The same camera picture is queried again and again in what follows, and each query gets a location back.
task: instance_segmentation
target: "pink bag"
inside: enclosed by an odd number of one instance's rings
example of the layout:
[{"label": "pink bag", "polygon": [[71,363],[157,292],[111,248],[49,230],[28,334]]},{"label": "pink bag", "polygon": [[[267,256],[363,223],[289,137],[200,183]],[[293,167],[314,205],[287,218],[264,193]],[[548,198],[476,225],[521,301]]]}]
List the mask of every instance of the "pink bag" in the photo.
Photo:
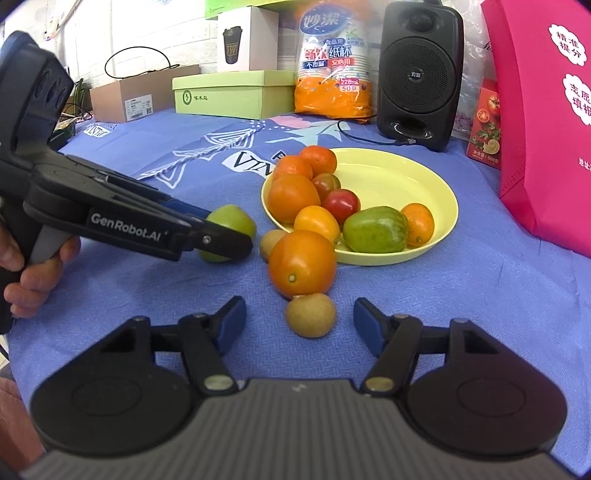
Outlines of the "pink bag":
[{"label": "pink bag", "polygon": [[591,13],[486,0],[503,132],[501,200],[532,234],[591,257]]}]

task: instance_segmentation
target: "speaker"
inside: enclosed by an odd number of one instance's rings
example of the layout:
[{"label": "speaker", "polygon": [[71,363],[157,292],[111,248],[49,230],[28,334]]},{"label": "speaker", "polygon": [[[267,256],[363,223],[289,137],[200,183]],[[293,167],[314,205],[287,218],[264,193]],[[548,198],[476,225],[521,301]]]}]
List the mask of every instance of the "speaker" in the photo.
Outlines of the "speaker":
[{"label": "speaker", "polygon": [[380,54],[381,134],[445,149],[462,85],[462,16],[441,5],[393,2],[386,8]]}]

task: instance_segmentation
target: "white box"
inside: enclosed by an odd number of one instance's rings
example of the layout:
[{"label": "white box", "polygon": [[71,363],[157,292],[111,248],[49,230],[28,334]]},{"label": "white box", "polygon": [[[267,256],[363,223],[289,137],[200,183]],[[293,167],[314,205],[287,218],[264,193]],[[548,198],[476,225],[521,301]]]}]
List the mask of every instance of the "white box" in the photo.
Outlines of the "white box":
[{"label": "white box", "polygon": [[277,70],[279,14],[243,7],[217,16],[217,71]]}]

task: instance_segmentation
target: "finger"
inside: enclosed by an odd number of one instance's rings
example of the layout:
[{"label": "finger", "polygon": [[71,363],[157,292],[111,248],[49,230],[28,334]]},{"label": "finger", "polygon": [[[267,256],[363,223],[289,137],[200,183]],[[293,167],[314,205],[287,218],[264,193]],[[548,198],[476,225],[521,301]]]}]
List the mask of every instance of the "finger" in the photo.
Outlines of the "finger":
[{"label": "finger", "polygon": [[50,258],[42,264],[27,268],[21,275],[21,285],[27,290],[50,292],[61,279],[63,262],[59,258]]},{"label": "finger", "polygon": [[11,272],[21,271],[25,266],[25,259],[22,257],[17,243],[8,233],[4,224],[0,222],[0,268]]},{"label": "finger", "polygon": [[4,300],[25,309],[39,308],[48,296],[48,292],[27,290],[18,283],[11,283],[4,289]]},{"label": "finger", "polygon": [[80,253],[80,237],[73,236],[60,248],[60,258],[64,263],[73,262]]},{"label": "finger", "polygon": [[23,307],[19,307],[18,305],[11,305],[10,312],[16,318],[29,319],[33,318],[37,314],[37,309],[26,309]]}]

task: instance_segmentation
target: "yellow plate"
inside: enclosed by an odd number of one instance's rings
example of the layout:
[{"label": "yellow plate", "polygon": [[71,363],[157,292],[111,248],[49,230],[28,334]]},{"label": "yellow plate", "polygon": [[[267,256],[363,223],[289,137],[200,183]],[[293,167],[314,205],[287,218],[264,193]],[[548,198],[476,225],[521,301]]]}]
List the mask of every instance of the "yellow plate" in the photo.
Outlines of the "yellow plate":
[{"label": "yellow plate", "polygon": [[[360,254],[346,245],[336,248],[339,263],[349,265],[391,265],[422,255],[431,250],[452,231],[457,222],[457,200],[452,189],[435,172],[400,155],[367,148],[333,148],[338,168],[335,175],[341,187],[357,194],[361,208],[387,205],[401,210],[409,203],[422,203],[431,210],[435,233],[426,245],[394,254]],[[283,230],[291,232],[291,225],[277,222],[267,209],[267,193],[271,176],[262,186],[261,200],[265,212]]]}]

